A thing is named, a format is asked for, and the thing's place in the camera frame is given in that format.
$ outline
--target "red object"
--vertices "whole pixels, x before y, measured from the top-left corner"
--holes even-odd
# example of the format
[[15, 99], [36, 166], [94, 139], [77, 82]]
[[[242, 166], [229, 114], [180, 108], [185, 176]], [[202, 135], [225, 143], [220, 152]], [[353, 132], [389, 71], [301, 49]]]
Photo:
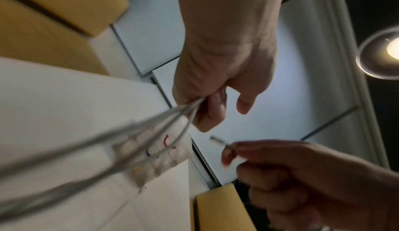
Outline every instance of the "red object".
[[166, 135], [165, 138], [163, 139], [163, 146], [165, 146], [165, 148], [167, 147], [166, 140], [168, 138], [169, 138], [169, 135]]

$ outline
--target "dark background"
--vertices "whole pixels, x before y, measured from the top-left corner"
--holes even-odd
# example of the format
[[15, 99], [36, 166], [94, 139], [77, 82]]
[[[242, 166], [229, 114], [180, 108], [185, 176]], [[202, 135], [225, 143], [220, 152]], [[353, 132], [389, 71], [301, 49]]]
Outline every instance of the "dark background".
[[[346, 0], [355, 36], [361, 44], [371, 34], [399, 25], [399, 0]], [[399, 81], [367, 77], [389, 164], [399, 171]]]

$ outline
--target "round light fixture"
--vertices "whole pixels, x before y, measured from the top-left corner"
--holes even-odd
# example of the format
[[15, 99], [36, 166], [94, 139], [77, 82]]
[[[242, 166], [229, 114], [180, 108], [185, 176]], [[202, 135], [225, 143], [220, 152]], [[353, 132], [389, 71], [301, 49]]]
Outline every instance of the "round light fixture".
[[359, 47], [356, 62], [370, 76], [399, 80], [399, 27], [366, 39]]

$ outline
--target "glowing light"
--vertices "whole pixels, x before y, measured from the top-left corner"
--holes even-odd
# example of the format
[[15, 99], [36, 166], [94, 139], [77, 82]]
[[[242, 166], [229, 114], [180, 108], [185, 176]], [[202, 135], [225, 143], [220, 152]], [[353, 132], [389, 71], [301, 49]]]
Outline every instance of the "glowing light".
[[387, 52], [391, 57], [399, 60], [399, 37], [389, 43]]

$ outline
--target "human hand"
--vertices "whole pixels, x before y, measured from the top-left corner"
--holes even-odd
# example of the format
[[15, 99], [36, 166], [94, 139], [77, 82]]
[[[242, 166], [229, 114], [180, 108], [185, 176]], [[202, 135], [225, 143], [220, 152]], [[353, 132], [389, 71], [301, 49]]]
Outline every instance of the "human hand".
[[224, 120], [226, 86], [240, 93], [242, 114], [269, 86], [281, 1], [179, 0], [186, 36], [173, 96], [179, 105], [207, 97], [193, 123], [200, 131]]
[[322, 226], [354, 231], [398, 230], [399, 176], [321, 145], [265, 140], [235, 143], [222, 153], [240, 156], [238, 179], [272, 225], [289, 231]]

